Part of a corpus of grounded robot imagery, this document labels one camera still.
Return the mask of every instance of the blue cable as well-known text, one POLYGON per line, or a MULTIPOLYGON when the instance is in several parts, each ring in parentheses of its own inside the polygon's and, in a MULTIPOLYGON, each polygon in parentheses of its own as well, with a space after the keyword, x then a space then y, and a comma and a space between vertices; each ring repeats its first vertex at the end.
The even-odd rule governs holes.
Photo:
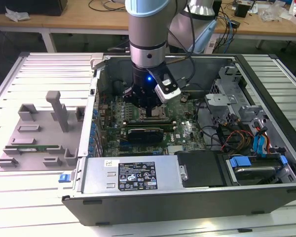
MULTIPOLYGON (((231 26, 230 19, 227 18, 227 20, 228 20, 228 23, 229 23, 230 30, 232 30, 232 26, 231 26)), ((231 41, 232 41, 232 37, 230 37, 229 42, 228 42, 228 45, 226 46, 226 48, 225 48, 225 50, 223 51, 223 53, 226 53, 226 52, 227 52, 227 49, 229 48, 231 41)))
MULTIPOLYGON (((228 21, 228 24, 229 24, 229 28, 230 28, 230 30, 232 29, 232 26, 231 26, 231 21, 230 21, 230 19, 229 19, 229 17, 228 18, 226 18, 226 17, 221 17, 221 16, 218 16, 219 18, 221 18, 221 19, 225 19, 225 20, 227 20, 228 21)), ((228 43, 228 45, 226 46, 226 48, 225 48, 225 50, 223 51, 223 53, 226 53, 226 51, 227 51, 227 49, 229 48, 229 46, 230 46, 230 44, 231 44, 231 41, 232 41, 232 37, 230 37, 226 42, 228 43)))

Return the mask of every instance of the warning label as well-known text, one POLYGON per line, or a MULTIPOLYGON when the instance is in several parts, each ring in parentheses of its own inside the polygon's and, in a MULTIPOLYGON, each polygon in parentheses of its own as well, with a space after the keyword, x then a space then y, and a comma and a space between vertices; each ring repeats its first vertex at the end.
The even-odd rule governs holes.
POLYGON ((158 189, 154 162, 119 163, 118 189, 120 191, 158 189))

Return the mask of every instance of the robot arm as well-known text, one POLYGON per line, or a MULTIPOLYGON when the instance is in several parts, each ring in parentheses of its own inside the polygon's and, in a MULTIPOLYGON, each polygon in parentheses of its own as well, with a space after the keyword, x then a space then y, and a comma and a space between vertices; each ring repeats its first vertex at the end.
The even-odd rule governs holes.
MULTIPOLYGON (((191 36, 190 17, 184 9, 188 0, 126 0, 125 6, 129 13, 129 40, 131 60, 133 63, 133 84, 124 92, 124 100, 137 107, 145 108, 146 115, 151 115, 155 106, 167 103, 170 99, 180 95, 181 91, 165 63, 166 42, 175 45, 174 40, 168 38, 168 30, 184 42, 185 48, 191 51, 193 40, 186 37, 186 30, 191 36)), ((202 35, 211 20, 198 19, 198 14, 206 12, 214 16, 212 11, 213 0, 191 0, 189 7, 192 15, 196 16, 194 25, 197 27, 197 36, 202 35)), ((211 33, 206 34, 206 40, 201 37, 198 45, 203 47, 209 41, 211 33)))
POLYGON ((133 84, 125 91, 126 102, 151 109, 181 91, 165 64, 168 29, 186 0, 126 0, 129 13, 129 40, 133 62, 133 84))

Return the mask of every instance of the floor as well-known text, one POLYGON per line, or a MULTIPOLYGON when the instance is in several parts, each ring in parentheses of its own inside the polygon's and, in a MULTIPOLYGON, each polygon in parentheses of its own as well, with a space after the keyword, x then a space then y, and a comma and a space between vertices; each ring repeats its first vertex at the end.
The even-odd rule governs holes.
MULTIPOLYGON (((119 44, 121 36, 54 34, 54 40, 58 52, 105 52, 107 48, 119 44)), ((266 41, 261 49, 256 49, 256 43, 256 40, 235 39, 227 53, 276 54, 292 72, 296 70, 296 42, 286 52, 281 51, 287 44, 285 41, 266 41)), ((0 34, 0 84, 21 51, 46 52, 46 49, 36 33, 0 34)))

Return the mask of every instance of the motherboard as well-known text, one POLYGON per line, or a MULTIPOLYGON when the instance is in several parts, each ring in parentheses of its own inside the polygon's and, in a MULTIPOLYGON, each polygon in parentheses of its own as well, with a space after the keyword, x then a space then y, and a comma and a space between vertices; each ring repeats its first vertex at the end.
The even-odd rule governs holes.
POLYGON ((94 122, 101 137, 101 155, 173 155, 177 151, 206 148, 196 124, 195 101, 187 98, 188 95, 182 94, 155 107, 152 116, 146 117, 145 109, 125 103, 122 97, 100 94, 94 122))

